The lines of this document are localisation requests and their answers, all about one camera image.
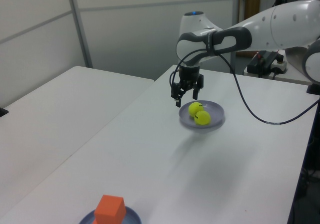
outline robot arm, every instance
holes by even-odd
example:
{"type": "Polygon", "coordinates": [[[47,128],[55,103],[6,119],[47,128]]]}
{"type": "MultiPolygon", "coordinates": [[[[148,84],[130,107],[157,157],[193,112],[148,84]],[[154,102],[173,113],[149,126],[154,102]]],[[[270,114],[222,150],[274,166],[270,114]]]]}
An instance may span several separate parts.
{"type": "Polygon", "coordinates": [[[195,91],[198,63],[201,60],[232,51],[277,51],[312,44],[303,61],[307,77],[320,84],[320,1],[299,1],[279,5],[265,10],[226,30],[213,25],[202,12],[191,12],[183,16],[176,53],[180,60],[198,49],[205,49],[184,59],[179,70],[180,82],[172,83],[171,96],[180,106],[182,95],[188,89],[195,91]]]}

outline yellow tennis ball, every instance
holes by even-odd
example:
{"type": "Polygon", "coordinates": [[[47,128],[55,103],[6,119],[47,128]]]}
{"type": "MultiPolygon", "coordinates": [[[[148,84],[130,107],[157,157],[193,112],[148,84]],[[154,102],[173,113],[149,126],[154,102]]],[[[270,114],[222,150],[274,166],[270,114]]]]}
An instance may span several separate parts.
{"type": "Polygon", "coordinates": [[[199,102],[193,102],[189,105],[189,115],[194,117],[199,111],[204,110],[203,105],[199,102]]]}
{"type": "Polygon", "coordinates": [[[211,116],[207,111],[201,110],[194,116],[194,120],[197,125],[209,125],[211,116]]]}

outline orange cube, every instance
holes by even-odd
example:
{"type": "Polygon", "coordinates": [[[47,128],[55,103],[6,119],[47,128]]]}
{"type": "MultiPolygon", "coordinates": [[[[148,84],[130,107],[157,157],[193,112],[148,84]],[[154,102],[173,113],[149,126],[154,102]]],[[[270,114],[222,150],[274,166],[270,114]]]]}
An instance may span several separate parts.
{"type": "Polygon", "coordinates": [[[125,209],[122,197],[103,195],[94,212],[93,224],[121,224],[126,213],[125,209]]]}

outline black cable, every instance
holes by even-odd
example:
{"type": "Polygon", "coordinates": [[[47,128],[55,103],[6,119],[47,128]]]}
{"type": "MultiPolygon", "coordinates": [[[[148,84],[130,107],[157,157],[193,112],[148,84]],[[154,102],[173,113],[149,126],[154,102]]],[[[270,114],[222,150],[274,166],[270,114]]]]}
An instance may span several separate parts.
{"type": "Polygon", "coordinates": [[[249,110],[250,114],[251,114],[254,118],[256,118],[257,120],[259,120],[259,121],[261,121],[261,122],[263,122],[263,123],[265,123],[265,124],[269,124],[269,125],[284,125],[284,124],[290,123],[290,122],[298,119],[299,117],[303,116],[304,114],[306,114],[310,109],[313,108],[313,106],[315,106],[316,104],[318,104],[318,103],[320,102],[320,99],[318,99],[318,100],[315,101],[312,105],[310,105],[306,110],[304,110],[301,114],[297,115],[296,117],[294,117],[294,118],[292,118],[292,119],[290,119],[290,120],[284,121],[284,122],[268,122],[268,121],[262,120],[262,119],[260,119],[259,117],[257,117],[257,116],[252,112],[252,110],[249,108],[248,104],[246,103],[246,101],[245,101],[245,99],[244,99],[244,97],[243,97],[243,95],[242,95],[242,91],[241,91],[241,89],[240,89],[240,85],[239,85],[238,79],[237,79],[237,77],[236,77],[236,73],[235,73],[234,69],[232,68],[232,66],[231,66],[231,65],[229,64],[229,62],[225,59],[225,57],[223,57],[222,55],[219,55],[219,56],[220,56],[220,58],[222,58],[222,59],[225,61],[225,63],[229,66],[229,68],[230,68],[230,70],[231,70],[231,72],[232,72],[232,74],[233,74],[235,83],[236,83],[236,85],[237,85],[237,87],[238,87],[238,90],[239,90],[240,96],[241,96],[241,98],[242,98],[242,101],[243,101],[244,105],[246,106],[246,108],[249,110]]]}
{"type": "Polygon", "coordinates": [[[292,204],[292,224],[295,224],[294,222],[295,222],[295,218],[296,218],[296,217],[295,217],[295,212],[294,212],[295,210],[294,210],[294,209],[295,209],[295,204],[293,203],[293,204],[292,204]]]}
{"type": "Polygon", "coordinates": [[[174,71],[170,74],[170,78],[169,78],[169,83],[170,83],[170,86],[171,86],[171,87],[172,87],[171,77],[172,77],[173,74],[174,74],[174,71]]]}
{"type": "Polygon", "coordinates": [[[275,72],[275,73],[273,74],[272,80],[275,80],[275,77],[276,77],[277,74],[278,74],[277,72],[275,72]]]}
{"type": "Polygon", "coordinates": [[[183,59],[178,63],[178,65],[176,66],[176,69],[175,71],[173,72],[173,79],[172,79],[172,82],[170,84],[170,86],[172,86],[172,84],[175,82],[175,76],[176,76],[176,72],[178,71],[178,68],[179,66],[182,64],[182,62],[187,58],[189,57],[190,55],[196,53],[196,52],[199,52],[199,51],[207,51],[206,49],[198,49],[198,50],[194,50],[192,52],[190,52],[189,54],[187,54],[186,56],[183,57],[183,59]]]}

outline plate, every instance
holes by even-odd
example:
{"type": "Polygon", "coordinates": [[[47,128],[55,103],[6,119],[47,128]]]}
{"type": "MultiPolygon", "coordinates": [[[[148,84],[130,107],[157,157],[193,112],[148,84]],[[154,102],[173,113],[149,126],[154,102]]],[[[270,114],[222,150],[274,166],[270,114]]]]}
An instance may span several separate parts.
{"type": "Polygon", "coordinates": [[[197,129],[207,129],[207,128],[218,127],[218,126],[221,126],[225,120],[225,113],[222,106],[208,100],[195,100],[195,101],[186,103],[180,108],[179,116],[180,116],[180,121],[183,125],[186,125],[192,128],[197,128],[197,129]],[[193,102],[200,102],[203,105],[205,111],[207,111],[210,114],[211,122],[209,125],[197,125],[194,121],[194,118],[192,118],[189,115],[188,108],[189,108],[189,105],[192,104],[193,102]]]}
{"type": "MultiPolygon", "coordinates": [[[[122,221],[122,224],[142,224],[140,217],[138,214],[129,207],[125,207],[126,215],[122,221]]],[[[92,224],[95,220],[94,212],[95,210],[91,211],[88,215],[86,215],[79,224],[92,224]]]]}

